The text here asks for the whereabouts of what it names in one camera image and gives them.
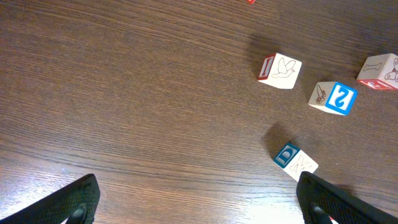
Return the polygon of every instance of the red block face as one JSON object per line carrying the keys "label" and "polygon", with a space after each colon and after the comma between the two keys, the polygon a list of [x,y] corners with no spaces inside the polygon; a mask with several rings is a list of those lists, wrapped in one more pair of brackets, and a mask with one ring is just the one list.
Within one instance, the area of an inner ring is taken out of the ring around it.
{"label": "red block face", "polygon": [[266,80],[268,78],[269,72],[271,71],[271,66],[274,63],[274,59],[275,54],[266,56],[266,59],[264,59],[264,63],[262,64],[259,80]]}
{"label": "red block face", "polygon": [[395,90],[394,87],[388,85],[387,83],[381,80],[358,80],[358,81],[375,90]]}

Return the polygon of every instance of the block face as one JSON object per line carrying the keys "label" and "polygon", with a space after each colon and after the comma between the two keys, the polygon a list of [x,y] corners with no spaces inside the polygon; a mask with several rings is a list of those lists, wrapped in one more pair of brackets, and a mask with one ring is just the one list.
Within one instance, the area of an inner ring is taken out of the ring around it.
{"label": "block face", "polygon": [[336,82],[325,106],[333,111],[348,115],[353,107],[357,91]]}
{"label": "block face", "polygon": [[362,66],[357,80],[378,79],[384,66],[389,60],[390,54],[377,55],[368,57]]}
{"label": "block face", "polygon": [[275,156],[274,161],[281,168],[285,168],[287,164],[295,157],[295,155],[300,151],[299,148],[294,145],[287,143]]}
{"label": "block face", "polygon": [[287,143],[279,151],[274,161],[297,182],[303,171],[314,173],[318,168],[318,164],[314,160],[290,143]]}
{"label": "block face", "polygon": [[318,82],[308,104],[311,106],[324,106],[335,83],[336,82]]}
{"label": "block face", "polygon": [[357,80],[375,90],[398,89],[398,56],[384,54],[368,57]]}
{"label": "block face", "polygon": [[374,90],[394,90],[394,87],[384,83],[381,80],[373,79],[373,80],[358,80],[360,83],[367,85],[368,87]]}
{"label": "block face", "polygon": [[269,72],[271,71],[272,63],[274,63],[275,55],[268,55],[264,59],[264,63],[262,64],[261,72],[259,75],[259,80],[266,80],[268,79]]}
{"label": "block face", "polygon": [[390,54],[379,79],[384,83],[393,86],[395,89],[398,89],[398,56]]}
{"label": "block face", "polygon": [[282,54],[267,57],[262,66],[259,81],[276,88],[292,89],[302,63]]}

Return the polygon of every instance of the blue number 2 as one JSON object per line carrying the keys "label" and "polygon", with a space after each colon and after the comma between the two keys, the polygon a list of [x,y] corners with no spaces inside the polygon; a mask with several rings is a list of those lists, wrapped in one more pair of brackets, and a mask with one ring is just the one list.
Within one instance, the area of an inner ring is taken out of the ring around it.
{"label": "blue number 2", "polygon": [[335,105],[337,107],[342,107],[344,105],[344,102],[342,101],[344,98],[346,98],[346,96],[348,96],[349,91],[344,88],[340,88],[339,93],[344,93],[344,94],[336,98]]}

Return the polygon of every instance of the blue block face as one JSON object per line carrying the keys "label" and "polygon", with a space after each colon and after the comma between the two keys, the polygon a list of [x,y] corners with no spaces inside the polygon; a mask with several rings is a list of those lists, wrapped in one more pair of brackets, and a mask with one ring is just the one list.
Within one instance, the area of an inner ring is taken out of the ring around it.
{"label": "blue block face", "polygon": [[295,147],[291,143],[287,143],[275,156],[274,162],[276,162],[276,164],[281,168],[285,168],[299,151],[299,148]]}
{"label": "blue block face", "polygon": [[357,91],[336,82],[325,106],[343,115],[348,115],[353,107]]}

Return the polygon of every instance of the bird illustration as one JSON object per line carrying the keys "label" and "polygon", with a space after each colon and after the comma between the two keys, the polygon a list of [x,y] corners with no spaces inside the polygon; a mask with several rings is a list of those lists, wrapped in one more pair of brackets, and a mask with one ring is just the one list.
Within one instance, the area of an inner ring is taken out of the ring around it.
{"label": "bird illustration", "polygon": [[398,58],[394,59],[394,68],[392,69],[392,72],[389,72],[384,76],[385,80],[395,80],[398,82]]}
{"label": "bird illustration", "polygon": [[317,85],[318,98],[315,100],[318,104],[321,104],[325,100],[326,92],[321,89],[320,85]]}
{"label": "bird illustration", "polygon": [[293,66],[296,64],[295,60],[291,60],[285,63],[285,59],[281,58],[278,63],[278,73],[273,74],[272,77],[274,78],[287,78],[289,77],[295,70]]}

